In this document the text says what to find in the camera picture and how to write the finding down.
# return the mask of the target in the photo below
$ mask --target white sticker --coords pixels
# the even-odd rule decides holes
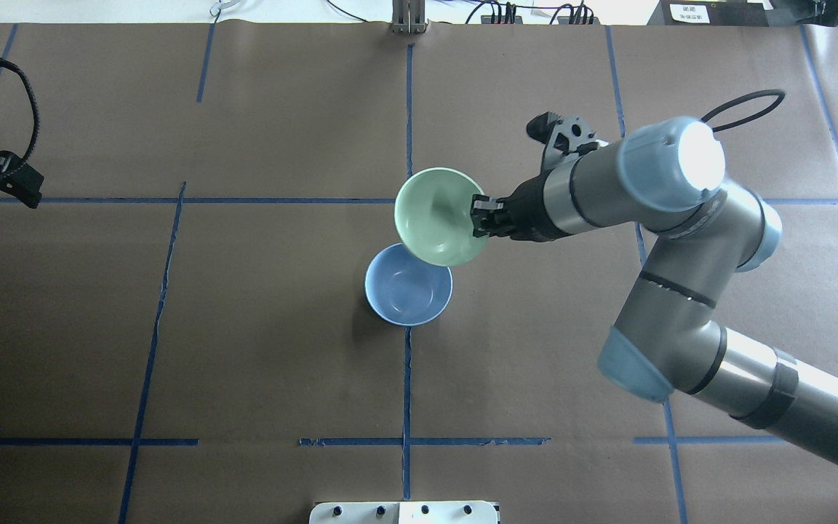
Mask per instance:
[[[707,6],[682,6],[671,4],[671,19],[686,23],[709,23]]]

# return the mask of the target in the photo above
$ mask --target wire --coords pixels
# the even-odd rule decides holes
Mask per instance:
[[[31,158],[31,154],[34,152],[34,146],[37,145],[37,134],[41,129],[41,117],[37,112],[37,99],[34,98],[34,91],[31,89],[31,83],[28,81],[28,77],[24,74],[24,72],[21,71],[19,66],[16,66],[14,63],[4,59],[0,59],[0,67],[4,67],[4,69],[17,74],[20,77],[21,83],[24,85],[24,90],[28,93],[28,100],[31,103],[31,115],[34,121],[34,126],[31,130],[31,139],[28,142],[28,148],[24,150],[24,155],[21,157],[21,160],[19,160],[17,165],[9,166],[9,169],[7,169],[6,172],[0,173],[0,180],[3,180],[9,178],[11,175],[14,175],[14,173],[26,166],[28,163],[28,159]]]
[[[325,0],[325,1],[328,2],[330,6],[334,7],[335,10],[340,11],[342,13],[345,13],[346,15],[348,15],[349,17],[352,17],[355,20],[370,21],[370,20],[367,20],[367,19],[362,19],[362,17],[360,17],[358,15],[352,15],[351,13],[345,11],[344,9],[341,9],[339,6],[336,6],[335,2],[332,2],[332,0]]]
[[[480,7],[487,6],[487,4],[489,4],[489,5],[490,5],[490,12],[491,12],[491,15],[490,15],[490,23],[493,23],[493,17],[495,16],[495,14],[493,14],[493,13],[495,13],[495,10],[493,10],[493,4],[499,4],[499,3],[497,3],[497,2],[495,2],[495,1],[493,1],[493,0],[486,0],[486,2],[480,2],[480,3],[478,3],[478,4],[474,7],[474,9],[472,9],[472,10],[471,10],[471,14],[469,14],[469,15],[468,15],[468,19],[467,19],[467,20],[465,20],[465,23],[471,23],[471,18],[472,18],[472,17],[474,17],[474,13],[476,13],[476,11],[477,11],[478,9],[480,9]]]
[[[476,2],[476,3],[479,3],[479,4],[489,4],[493,0],[466,0],[466,1]],[[558,7],[557,6],[522,6],[522,9],[558,9]]]
[[[558,17],[558,13],[561,13],[562,9],[565,9],[565,7],[568,7],[568,9],[571,9],[571,17],[575,17],[575,7],[572,6],[571,4],[562,4],[561,7],[558,7],[558,9],[555,9],[555,14],[551,15],[551,20],[548,21],[548,25],[551,25],[551,24],[555,23],[555,19]]]
[[[506,16],[503,17],[503,23],[516,23],[516,6],[506,2]]]
[[[579,3],[578,8],[571,11],[571,17],[569,17],[569,19],[568,19],[568,25],[572,25],[572,24],[580,25],[581,17],[586,14],[585,9],[586,9],[586,6],[584,4],[584,0],[581,0],[581,3]]]
[[[711,112],[701,117],[701,120],[702,122],[709,122],[709,120],[711,120],[713,116],[717,116],[719,115],[719,113],[722,113],[727,109],[739,106],[739,104],[741,103],[747,103],[749,100],[755,100],[757,98],[762,98],[766,96],[774,96],[775,102],[772,102],[770,106],[765,107],[765,109],[762,109],[758,113],[746,116],[745,119],[739,119],[735,120],[735,122],[724,124],[722,126],[717,126],[713,128],[713,132],[721,132],[722,130],[732,129],[736,126],[741,126],[742,124],[748,124],[749,122],[752,122],[752,120],[761,119],[762,116],[765,116],[768,113],[774,111],[775,107],[780,106],[782,100],[784,100],[784,90],[761,90],[761,92],[751,92],[749,94],[742,95],[739,98],[729,100],[729,102],[727,103],[719,104],[719,106],[717,106],[716,109],[713,109]]]

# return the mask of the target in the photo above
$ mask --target robotic arm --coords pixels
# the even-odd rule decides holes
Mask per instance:
[[[679,116],[606,145],[579,117],[545,113],[526,132],[545,143],[539,176],[475,195],[475,236],[546,242],[633,221],[658,235],[599,370],[653,402],[679,389],[838,464],[838,378],[711,319],[733,273],[781,240],[778,213],[725,177],[711,128]]]

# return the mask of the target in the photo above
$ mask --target metal bracket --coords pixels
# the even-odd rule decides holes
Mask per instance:
[[[309,524],[500,524],[500,507],[488,501],[321,503]]]
[[[540,175],[548,176],[566,156],[573,158],[584,156],[606,146],[607,143],[596,138],[596,132],[579,116],[563,119],[557,113],[542,113],[526,124],[526,134],[536,142],[544,143]]]
[[[425,33],[426,0],[393,0],[393,32]]]

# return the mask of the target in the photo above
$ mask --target black strap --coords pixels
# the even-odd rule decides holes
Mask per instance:
[[[775,378],[772,379],[771,389],[768,390],[768,398],[745,417],[733,417],[736,421],[757,430],[764,430],[780,420],[797,398],[794,396],[800,381],[797,361],[781,349],[775,349],[775,357],[778,361],[775,364]]]

